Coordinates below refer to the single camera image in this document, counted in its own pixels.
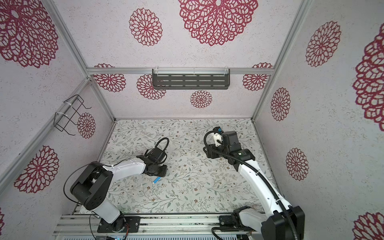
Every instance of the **black bracket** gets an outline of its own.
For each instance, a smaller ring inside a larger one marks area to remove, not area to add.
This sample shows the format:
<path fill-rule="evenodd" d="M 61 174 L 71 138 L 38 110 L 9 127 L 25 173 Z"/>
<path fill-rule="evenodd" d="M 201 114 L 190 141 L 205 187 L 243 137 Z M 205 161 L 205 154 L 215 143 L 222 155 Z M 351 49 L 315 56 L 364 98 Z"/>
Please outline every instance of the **black bracket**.
<path fill-rule="evenodd" d="M 129 231 L 128 233 L 136 233 L 139 231 L 140 226 L 140 217 L 124 217 L 126 223 L 129 225 Z M 101 219 L 99 227 L 97 229 L 98 233 L 113 233 L 112 231 L 113 227 L 111 224 L 107 223 L 104 219 Z M 124 226 L 124 228 L 120 232 L 127 232 L 127 227 Z"/>
<path fill-rule="evenodd" d="M 157 74 L 152 69 L 152 85 L 154 89 L 228 89 L 230 70 L 218 74 Z"/>
<path fill-rule="evenodd" d="M 220 223 L 220 227 L 227 227 L 227 228 L 242 228 L 242 227 L 245 227 L 241 223 L 239 213 L 242 210 L 249 209 L 249 208 L 251 208 L 251 207 L 249 207 L 249 206 L 239 207 L 239 208 L 233 210 L 233 213 L 231 213 L 230 216 L 229 215 L 219 216 L 218 220 L 219 220 L 219 223 Z"/>

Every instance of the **red mandala decal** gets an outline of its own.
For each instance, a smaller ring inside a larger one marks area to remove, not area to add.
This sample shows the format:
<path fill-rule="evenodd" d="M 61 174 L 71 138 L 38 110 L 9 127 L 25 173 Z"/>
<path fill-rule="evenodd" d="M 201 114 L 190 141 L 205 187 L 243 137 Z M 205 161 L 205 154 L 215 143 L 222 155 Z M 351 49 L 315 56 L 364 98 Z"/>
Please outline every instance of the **red mandala decal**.
<path fill-rule="evenodd" d="M 89 113 L 80 115 L 77 121 L 77 130 L 83 138 L 90 138 L 95 133 L 96 124 L 95 119 Z"/>
<path fill-rule="evenodd" d="M 114 68 L 109 64 L 98 64 L 96 68 Z M 125 88 L 125 78 L 123 74 L 95 74 L 93 75 L 98 85 L 110 92 L 120 92 Z"/>
<path fill-rule="evenodd" d="M 340 42 L 340 25 L 330 21 L 312 35 L 307 47 L 307 62 L 312 67 L 323 65 L 333 56 Z"/>
<path fill-rule="evenodd" d="M 184 28 L 200 43 L 223 45 L 252 21 L 257 0 L 179 0 Z"/>
<path fill-rule="evenodd" d="M 297 148 L 292 148 L 285 160 L 289 174 L 296 180 L 304 180 L 308 174 L 308 161 L 304 153 Z"/>
<path fill-rule="evenodd" d="M 377 212 L 375 214 L 366 213 L 360 215 L 354 221 L 352 229 L 355 236 L 354 240 L 383 240 L 384 239 L 384 216 Z"/>
<path fill-rule="evenodd" d="M 374 41 L 365 47 L 362 61 L 355 70 L 355 102 L 364 109 L 364 117 L 377 122 L 384 131 L 384 23 Z"/>
<path fill-rule="evenodd" d="M 58 35 L 38 0 L 0 1 L 0 51 L 5 60 L 23 67 L 49 65 Z"/>
<path fill-rule="evenodd" d="M 1 230 L 3 230 L 3 226 L 5 225 L 3 218 L 4 218 L 4 214 L 1 213 L 1 208 L 0 208 L 0 236 L 1 236 Z"/>
<path fill-rule="evenodd" d="M 49 146 L 43 146 L 13 185 L 21 192 L 36 193 L 49 186 L 58 168 L 59 159 L 55 151 Z"/>
<path fill-rule="evenodd" d="M 156 90 L 153 88 L 152 74 L 141 76 L 136 84 L 140 94 L 148 99 L 155 100 L 162 98 L 167 92 L 166 90 Z"/>
<path fill-rule="evenodd" d="M 191 103 L 197 108 L 205 108 L 212 102 L 212 95 L 207 91 L 198 90 L 192 93 Z"/>
<path fill-rule="evenodd" d="M 254 65 L 253 68 L 272 68 L 270 63 L 259 63 Z M 251 91 L 257 91 L 264 88 L 266 81 L 268 80 L 267 74 L 246 74 L 243 77 L 243 85 L 246 89 Z"/>
<path fill-rule="evenodd" d="M 129 19 L 129 28 L 133 37 L 141 44 L 153 46 L 163 35 L 161 23 L 156 15 L 148 9 L 134 11 Z"/>
<path fill-rule="evenodd" d="M 273 94 L 271 101 L 271 113 L 276 121 L 286 118 L 291 107 L 290 95 L 285 88 L 279 88 Z"/>

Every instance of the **blue pen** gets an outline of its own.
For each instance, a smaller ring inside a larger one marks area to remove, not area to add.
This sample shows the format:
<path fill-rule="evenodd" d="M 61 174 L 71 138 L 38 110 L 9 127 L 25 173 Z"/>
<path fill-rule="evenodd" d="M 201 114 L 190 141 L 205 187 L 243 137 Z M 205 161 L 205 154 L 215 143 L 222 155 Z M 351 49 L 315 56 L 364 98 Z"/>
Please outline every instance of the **blue pen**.
<path fill-rule="evenodd" d="M 153 183 L 157 183 L 158 180 L 160 180 L 161 177 L 157 177 Z"/>

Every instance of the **floral table surface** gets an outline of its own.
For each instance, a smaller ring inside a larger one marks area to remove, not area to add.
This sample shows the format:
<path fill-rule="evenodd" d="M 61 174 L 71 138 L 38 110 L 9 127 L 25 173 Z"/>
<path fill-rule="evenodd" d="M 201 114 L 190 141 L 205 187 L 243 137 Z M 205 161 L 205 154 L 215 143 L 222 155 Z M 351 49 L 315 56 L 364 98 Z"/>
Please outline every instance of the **floral table surface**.
<path fill-rule="evenodd" d="M 155 176 L 144 174 L 120 179 L 111 184 L 107 198 L 124 213 L 231 212 L 244 205 L 262 211 L 258 197 L 226 159 L 205 156 L 204 134 L 217 126 L 236 131 L 242 148 L 250 149 L 274 181 L 249 119 L 120 120 L 101 162 L 113 164 L 144 154 L 160 138 L 168 137 L 164 163 L 168 170 L 156 184 Z M 80 213 L 89 212 L 82 207 Z"/>

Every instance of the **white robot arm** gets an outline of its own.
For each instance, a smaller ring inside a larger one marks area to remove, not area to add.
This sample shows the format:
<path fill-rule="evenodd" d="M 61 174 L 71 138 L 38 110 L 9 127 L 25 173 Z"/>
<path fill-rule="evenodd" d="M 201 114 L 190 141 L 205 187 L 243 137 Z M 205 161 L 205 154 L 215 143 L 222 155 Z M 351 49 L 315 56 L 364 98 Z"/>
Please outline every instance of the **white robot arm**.
<path fill-rule="evenodd" d="M 163 140 L 167 144 L 163 150 L 157 146 Z M 136 174 L 164 177 L 167 173 L 167 165 L 162 165 L 166 160 L 165 149 L 169 144 L 168 138 L 162 138 L 151 150 L 144 155 L 121 161 L 116 165 L 107 166 L 99 162 L 89 164 L 77 178 L 70 192 L 87 210 L 98 214 L 101 225 L 113 232 L 124 229 L 124 214 L 120 212 L 106 197 L 111 183 Z"/>
<path fill-rule="evenodd" d="M 145 170 L 146 164 L 143 160 L 136 157 L 126 162 L 122 162 L 116 166 L 102 166 L 106 171 L 112 172 L 111 183 L 136 174 L 142 174 Z M 113 205 L 108 198 L 104 198 L 103 202 L 95 207 L 89 209 L 94 211 L 97 215 L 103 218 L 107 223 L 113 223 L 119 216 L 120 211 Z"/>
<path fill-rule="evenodd" d="M 207 136 L 214 134 L 214 144 L 207 144 Z M 242 149 L 235 131 L 223 132 L 220 127 L 214 128 L 204 136 L 203 151 L 207 157 L 215 159 L 223 157 L 233 165 L 235 170 L 251 185 L 258 196 L 265 213 L 245 206 L 235 209 L 229 223 L 220 221 L 221 230 L 250 227 L 260 232 L 264 240 L 299 240 L 304 238 L 305 215 L 299 206 L 291 204 L 273 187 L 262 172 L 255 157 L 248 149 Z"/>

